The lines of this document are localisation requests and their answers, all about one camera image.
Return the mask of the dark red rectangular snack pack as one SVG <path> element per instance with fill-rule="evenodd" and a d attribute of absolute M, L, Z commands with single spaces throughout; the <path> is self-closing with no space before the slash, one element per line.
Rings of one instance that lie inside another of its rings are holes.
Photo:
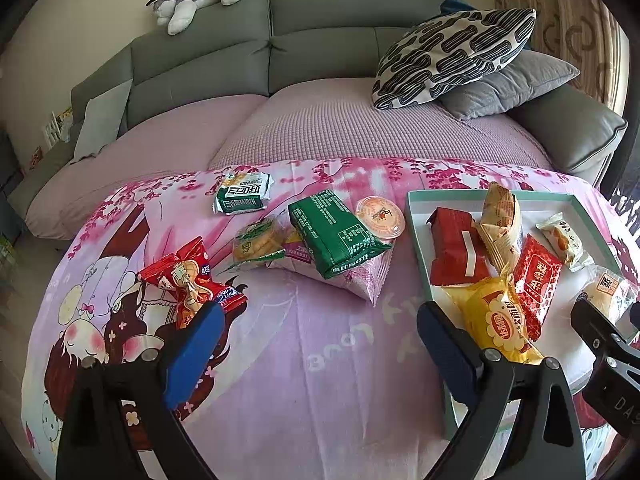
<path fill-rule="evenodd" d="M 458 286 L 488 278 L 485 246 L 468 212 L 438 207 L 427 223 L 434 245 L 432 285 Z"/>

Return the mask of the beige barcode cracker pack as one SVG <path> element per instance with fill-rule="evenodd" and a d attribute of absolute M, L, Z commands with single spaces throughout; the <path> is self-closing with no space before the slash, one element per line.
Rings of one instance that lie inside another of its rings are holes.
<path fill-rule="evenodd" d="M 521 255 L 523 236 L 521 207 L 516 196 L 497 182 L 491 182 L 475 226 L 497 272 L 512 273 Z"/>

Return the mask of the clear wrapped small bun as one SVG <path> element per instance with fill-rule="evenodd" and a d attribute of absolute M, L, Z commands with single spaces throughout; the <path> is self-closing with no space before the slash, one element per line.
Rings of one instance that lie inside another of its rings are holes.
<path fill-rule="evenodd" d="M 639 296 L 639 286 L 604 266 L 587 266 L 588 280 L 582 289 L 591 302 L 612 324 L 616 324 Z"/>

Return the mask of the small red snack packet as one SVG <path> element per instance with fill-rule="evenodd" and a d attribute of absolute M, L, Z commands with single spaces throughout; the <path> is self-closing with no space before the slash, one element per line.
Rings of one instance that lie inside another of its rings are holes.
<path fill-rule="evenodd" d="M 514 286 L 523 309 L 528 338 L 537 341 L 551 307 L 563 263 L 533 235 L 527 234 L 513 272 Z"/>

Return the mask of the red festive snack bag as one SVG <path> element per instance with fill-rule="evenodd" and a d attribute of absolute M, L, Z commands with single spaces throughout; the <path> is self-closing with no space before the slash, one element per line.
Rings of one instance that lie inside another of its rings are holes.
<path fill-rule="evenodd" d="M 246 303 L 242 292 L 213 281 L 208 253 L 200 236 L 147 266 L 139 276 L 145 283 L 169 292 L 177 300 L 178 330 L 186 328 L 207 301 L 219 304 L 224 313 Z"/>

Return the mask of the pink cartoon print cloth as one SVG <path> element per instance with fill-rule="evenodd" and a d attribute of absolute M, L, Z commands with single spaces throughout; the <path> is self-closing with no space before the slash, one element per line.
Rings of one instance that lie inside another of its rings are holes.
<path fill-rule="evenodd" d="M 224 170 L 125 183 L 81 226 L 55 269 L 30 335 L 22 424 L 52 474 L 80 361 L 120 364 L 162 344 L 176 300 L 138 271 L 201 237 L 217 282 L 247 306 L 178 415 L 206 462 L 229 479 L 413 479 L 445 440 L 442 387 L 420 343 L 425 297 L 409 222 L 376 304 L 287 270 L 224 272 L 233 237 L 257 214 L 213 211 Z"/>

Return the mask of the jelly cup with orange lid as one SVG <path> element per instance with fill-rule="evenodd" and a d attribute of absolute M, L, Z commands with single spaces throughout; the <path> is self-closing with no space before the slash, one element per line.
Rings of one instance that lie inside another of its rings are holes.
<path fill-rule="evenodd" d="M 400 208 L 381 196 L 368 196 L 356 206 L 356 217 L 380 240 L 396 240 L 405 231 L 406 220 Z"/>

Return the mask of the dark green snack pack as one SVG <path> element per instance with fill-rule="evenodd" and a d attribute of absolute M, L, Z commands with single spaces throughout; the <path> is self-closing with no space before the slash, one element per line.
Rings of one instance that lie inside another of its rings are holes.
<path fill-rule="evenodd" d="M 326 280 L 392 248 L 378 240 L 331 190 L 289 204 L 288 216 Z"/>

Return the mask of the clear green biscuit pack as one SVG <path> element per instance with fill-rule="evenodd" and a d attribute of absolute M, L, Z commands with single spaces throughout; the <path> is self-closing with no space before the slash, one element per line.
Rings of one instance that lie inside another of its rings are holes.
<path fill-rule="evenodd" d="M 232 240 L 231 260 L 224 272 L 269 266 L 288 258 L 286 245 L 294 231 L 291 222 L 275 214 L 244 226 Z"/>

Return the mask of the light grey cushion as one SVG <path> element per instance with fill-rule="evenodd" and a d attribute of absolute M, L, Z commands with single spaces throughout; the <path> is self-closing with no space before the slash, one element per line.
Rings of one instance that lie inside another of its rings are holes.
<path fill-rule="evenodd" d="M 129 79 L 88 102 L 72 162 L 96 156 L 104 146 L 116 140 L 131 85 L 132 80 Z"/>

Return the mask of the pink waffle sofa cover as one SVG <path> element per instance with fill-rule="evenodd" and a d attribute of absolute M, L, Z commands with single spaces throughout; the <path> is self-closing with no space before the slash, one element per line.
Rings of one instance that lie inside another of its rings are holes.
<path fill-rule="evenodd" d="M 232 165 L 340 157 L 411 157 L 549 169 L 549 156 L 515 120 L 464 122 L 438 104 L 376 110 L 370 80 L 321 79 L 274 96 L 224 96 L 142 122 L 99 155 L 73 162 L 60 143 L 11 197 L 29 231 L 71 240 L 127 182 Z"/>

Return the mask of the beige patterned curtain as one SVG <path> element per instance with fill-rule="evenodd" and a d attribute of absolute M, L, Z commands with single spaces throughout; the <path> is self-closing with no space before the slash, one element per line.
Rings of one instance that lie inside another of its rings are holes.
<path fill-rule="evenodd" d="M 529 6 L 537 11 L 530 47 L 580 70 L 570 83 L 623 114 L 628 90 L 630 45 L 602 0 L 495 0 L 500 9 Z"/>

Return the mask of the black white patterned pillow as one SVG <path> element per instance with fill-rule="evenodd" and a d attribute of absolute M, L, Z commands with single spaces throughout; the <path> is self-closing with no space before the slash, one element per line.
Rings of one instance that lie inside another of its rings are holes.
<path fill-rule="evenodd" d="M 532 8 L 463 10 L 419 24 L 380 59 L 373 107 L 397 110 L 432 102 L 502 70 L 525 48 L 536 19 Z"/>

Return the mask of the dark blue cloth behind pillow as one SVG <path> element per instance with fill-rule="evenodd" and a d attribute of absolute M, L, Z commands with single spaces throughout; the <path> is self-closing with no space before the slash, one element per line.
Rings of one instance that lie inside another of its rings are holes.
<path fill-rule="evenodd" d="M 440 14 L 448 15 L 462 11 L 475 11 L 474 6 L 462 0 L 444 0 L 440 5 Z"/>

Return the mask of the grey fabric sofa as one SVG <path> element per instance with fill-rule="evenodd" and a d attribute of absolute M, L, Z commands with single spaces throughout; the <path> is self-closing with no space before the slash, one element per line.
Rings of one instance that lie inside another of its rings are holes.
<path fill-rule="evenodd" d="M 215 4 L 178 36 L 153 30 L 113 55 L 70 92 L 78 136 L 88 102 L 129 79 L 116 138 L 160 114 L 224 96 L 265 96 L 321 79 L 370 80 L 378 63 L 444 0 L 242 0 Z M 599 184 L 626 122 L 579 90 L 561 87 L 512 108 L 509 118 L 561 174 Z"/>

